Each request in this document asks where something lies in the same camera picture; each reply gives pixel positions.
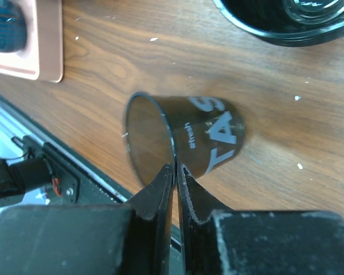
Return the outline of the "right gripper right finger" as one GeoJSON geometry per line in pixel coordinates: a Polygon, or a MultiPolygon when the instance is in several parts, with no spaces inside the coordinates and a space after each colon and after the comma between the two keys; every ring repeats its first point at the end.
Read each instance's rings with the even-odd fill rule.
{"type": "Polygon", "coordinates": [[[332,211],[233,210],[177,166],[186,274],[344,274],[344,218],[332,211]]]}

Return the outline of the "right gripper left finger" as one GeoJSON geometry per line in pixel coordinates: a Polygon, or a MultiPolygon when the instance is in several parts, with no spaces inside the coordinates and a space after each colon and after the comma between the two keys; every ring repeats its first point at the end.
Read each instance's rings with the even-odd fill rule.
{"type": "Polygon", "coordinates": [[[118,205],[17,206],[0,214],[0,274],[168,274],[175,169],[118,205]]]}

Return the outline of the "single black cup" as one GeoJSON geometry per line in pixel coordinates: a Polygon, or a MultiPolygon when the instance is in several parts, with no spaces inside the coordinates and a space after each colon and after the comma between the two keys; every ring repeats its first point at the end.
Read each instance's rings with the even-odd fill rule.
{"type": "Polygon", "coordinates": [[[246,137],[242,111],[219,97],[136,92],[124,113],[129,160],[144,186],[166,163],[183,163],[199,178],[235,158],[246,137]]]}

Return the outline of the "stack of black cups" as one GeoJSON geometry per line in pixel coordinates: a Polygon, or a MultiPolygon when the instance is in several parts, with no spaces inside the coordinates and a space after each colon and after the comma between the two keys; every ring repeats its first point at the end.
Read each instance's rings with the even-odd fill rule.
{"type": "Polygon", "coordinates": [[[343,1],[215,1],[239,29],[277,46],[305,47],[344,37],[343,1]]]}

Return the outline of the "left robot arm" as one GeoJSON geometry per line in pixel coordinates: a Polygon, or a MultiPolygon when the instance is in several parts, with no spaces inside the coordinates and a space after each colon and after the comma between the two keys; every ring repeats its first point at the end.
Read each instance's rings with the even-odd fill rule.
{"type": "Polygon", "coordinates": [[[20,203],[27,192],[51,182],[51,168],[41,157],[8,165],[0,159],[0,207],[20,203]]]}

